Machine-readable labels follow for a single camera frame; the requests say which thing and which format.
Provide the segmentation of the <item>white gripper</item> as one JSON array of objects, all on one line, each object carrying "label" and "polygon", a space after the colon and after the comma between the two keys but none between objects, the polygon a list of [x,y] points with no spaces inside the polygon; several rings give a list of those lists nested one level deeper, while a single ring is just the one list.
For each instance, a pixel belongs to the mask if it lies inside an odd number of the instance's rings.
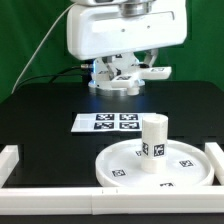
[{"label": "white gripper", "polygon": [[77,0],[67,15],[68,51],[79,60],[104,57],[110,79],[117,76],[113,55],[147,50],[143,67],[152,68],[155,48],[181,44],[187,36],[186,0],[154,0],[149,12],[135,16],[122,13],[124,3]]}]

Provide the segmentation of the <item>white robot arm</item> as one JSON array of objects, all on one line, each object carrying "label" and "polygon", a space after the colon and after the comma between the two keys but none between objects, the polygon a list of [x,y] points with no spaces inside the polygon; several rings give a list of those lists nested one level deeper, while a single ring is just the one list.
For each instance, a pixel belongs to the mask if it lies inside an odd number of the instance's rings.
[{"label": "white robot arm", "polygon": [[92,62],[89,89],[106,96],[137,95],[147,80],[164,80],[158,50],[187,36],[186,0],[71,0],[67,46]]}]

